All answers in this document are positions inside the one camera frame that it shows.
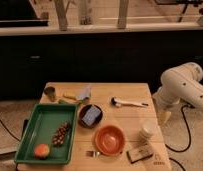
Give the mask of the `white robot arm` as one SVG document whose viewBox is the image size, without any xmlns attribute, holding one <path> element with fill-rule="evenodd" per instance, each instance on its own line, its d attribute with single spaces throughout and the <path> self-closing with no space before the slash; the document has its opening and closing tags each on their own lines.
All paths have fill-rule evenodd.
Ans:
<svg viewBox="0 0 203 171">
<path fill-rule="evenodd" d="M 165 70 L 161 77 L 161 86 L 152 95 L 158 123 L 164 125 L 171 116 L 170 109 L 184 100 L 203 112 L 202 67 L 188 62 Z"/>
</svg>

